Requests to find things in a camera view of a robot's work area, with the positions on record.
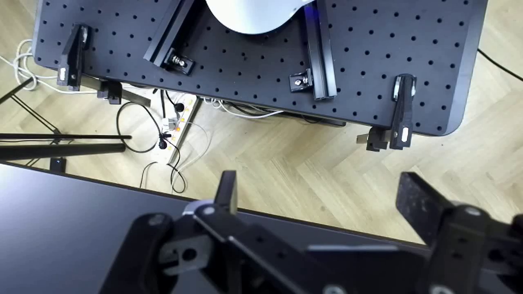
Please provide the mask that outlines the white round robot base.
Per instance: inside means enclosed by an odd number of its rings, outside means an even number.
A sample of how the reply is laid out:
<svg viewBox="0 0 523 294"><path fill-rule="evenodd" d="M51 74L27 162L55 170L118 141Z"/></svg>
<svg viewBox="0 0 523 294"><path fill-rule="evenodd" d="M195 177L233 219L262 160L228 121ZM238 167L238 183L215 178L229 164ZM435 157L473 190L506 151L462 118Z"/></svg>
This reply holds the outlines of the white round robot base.
<svg viewBox="0 0 523 294"><path fill-rule="evenodd" d="M241 35L265 35L282 28L314 0L207 0L213 17Z"/></svg>

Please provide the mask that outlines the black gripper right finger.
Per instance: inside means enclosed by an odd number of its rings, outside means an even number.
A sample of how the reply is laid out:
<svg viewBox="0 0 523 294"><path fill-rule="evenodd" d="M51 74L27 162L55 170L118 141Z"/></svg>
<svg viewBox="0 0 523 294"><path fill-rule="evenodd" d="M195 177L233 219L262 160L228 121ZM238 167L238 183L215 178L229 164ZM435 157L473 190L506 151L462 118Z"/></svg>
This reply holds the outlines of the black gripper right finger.
<svg viewBox="0 0 523 294"><path fill-rule="evenodd" d="M439 235L444 216L453 203L414 172L403 172L396 196L396 209L424 240L432 245Z"/></svg>

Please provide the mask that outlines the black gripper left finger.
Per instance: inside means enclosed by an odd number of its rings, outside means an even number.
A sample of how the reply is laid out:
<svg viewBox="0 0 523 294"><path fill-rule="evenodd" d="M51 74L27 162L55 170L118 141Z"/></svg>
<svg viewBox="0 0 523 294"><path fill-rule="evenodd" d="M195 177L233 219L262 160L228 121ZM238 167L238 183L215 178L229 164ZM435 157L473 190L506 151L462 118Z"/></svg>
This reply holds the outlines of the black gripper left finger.
<svg viewBox="0 0 523 294"><path fill-rule="evenodd" d="M215 204L234 214L238 211L238 172L225 170L215 196Z"/></svg>

